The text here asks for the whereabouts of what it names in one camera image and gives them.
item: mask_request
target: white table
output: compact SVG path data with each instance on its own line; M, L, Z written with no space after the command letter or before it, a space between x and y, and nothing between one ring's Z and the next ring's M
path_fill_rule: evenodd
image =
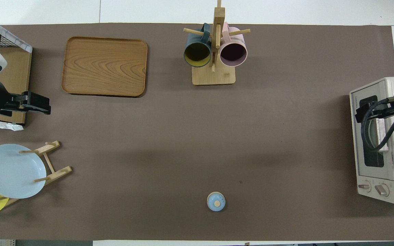
M216 0L0 0L0 25L212 22ZM223 0L238 24L390 25L394 0ZM94 241L95 246L241 245L242 241ZM251 244L308 242L254 241Z

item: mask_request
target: wooden tray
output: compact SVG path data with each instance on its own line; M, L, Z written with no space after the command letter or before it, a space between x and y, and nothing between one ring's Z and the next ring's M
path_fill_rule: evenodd
M137 97L145 89L147 44L138 39L72 37L62 88L70 94Z

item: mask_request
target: pink mug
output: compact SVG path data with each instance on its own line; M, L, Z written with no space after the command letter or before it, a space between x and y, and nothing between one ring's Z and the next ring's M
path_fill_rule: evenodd
M220 60L229 67L241 65L247 58L247 48L242 34L229 36L230 32L239 31L236 27L229 27L227 22L223 25L222 39L220 40Z

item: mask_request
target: mug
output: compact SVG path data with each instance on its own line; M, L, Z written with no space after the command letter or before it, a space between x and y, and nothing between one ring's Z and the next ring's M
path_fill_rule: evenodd
M247 48L242 34L229 36L230 32L239 31L236 27L229 27L227 22L223 25L222 39L220 40L220 60L229 67L241 65L247 58Z
M186 39L185 51L183 57L185 61L193 67L203 67L211 60L211 27L204 23L201 30L203 36L189 33Z

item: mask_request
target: toaster oven knob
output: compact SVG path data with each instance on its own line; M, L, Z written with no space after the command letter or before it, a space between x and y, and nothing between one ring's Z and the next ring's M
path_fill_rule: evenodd
M390 190L385 184L375 185L375 190L380 196L388 196L390 194Z
M368 189L370 189L370 185L368 185L368 184L362 184L362 185L358 185L358 188L368 190Z
M370 192L372 190L372 187L370 186L369 181L364 181L362 184L358 185L359 189L363 189L364 191Z

